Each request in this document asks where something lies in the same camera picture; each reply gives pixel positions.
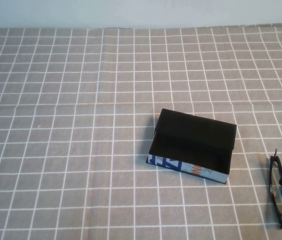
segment grid pattern fabric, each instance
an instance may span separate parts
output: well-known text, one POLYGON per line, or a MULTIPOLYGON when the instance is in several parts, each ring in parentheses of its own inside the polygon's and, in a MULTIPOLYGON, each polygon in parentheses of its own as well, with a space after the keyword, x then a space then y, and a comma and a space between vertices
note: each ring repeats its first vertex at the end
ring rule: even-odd
POLYGON ((0 29, 0 240, 282 239, 282 26, 0 29), (238 125, 227 184, 145 163, 162 108, 238 125))

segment black object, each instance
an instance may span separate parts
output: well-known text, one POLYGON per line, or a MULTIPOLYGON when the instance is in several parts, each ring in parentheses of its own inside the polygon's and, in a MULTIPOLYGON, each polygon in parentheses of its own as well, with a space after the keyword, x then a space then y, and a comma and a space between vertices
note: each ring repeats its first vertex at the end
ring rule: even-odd
POLYGON ((276 211, 276 215, 279 219, 279 222, 280 222, 280 225, 281 225, 281 229, 282 229, 282 213, 279 211, 278 207, 277 207, 277 204, 276 204, 276 200, 275 200, 275 195, 274 195, 274 192, 273 192, 273 189, 272 189, 272 170, 273 170, 273 163, 276 162, 277 163, 277 166, 278 166, 278 169, 279 169, 279 173, 280 173, 280 180, 279 180, 279 184, 282 186, 282 164, 281 164, 281 160, 280 158, 276 155, 277 153, 277 149, 275 149, 275 154, 274 156, 271 156, 271 163, 270 163, 270 186, 269 186, 269 190, 270 190, 270 194, 271 194, 271 199, 272 199, 272 202, 274 204, 274 208, 275 208, 275 211, 276 211))
POLYGON ((226 183, 237 126, 162 109, 147 163, 226 183))

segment open box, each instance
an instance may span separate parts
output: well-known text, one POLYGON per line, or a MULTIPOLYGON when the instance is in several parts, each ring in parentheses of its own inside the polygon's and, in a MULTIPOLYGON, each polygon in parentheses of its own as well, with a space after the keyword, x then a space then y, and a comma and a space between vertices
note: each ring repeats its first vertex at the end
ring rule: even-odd
POLYGON ((147 163, 226 183, 237 126, 162 109, 147 163))

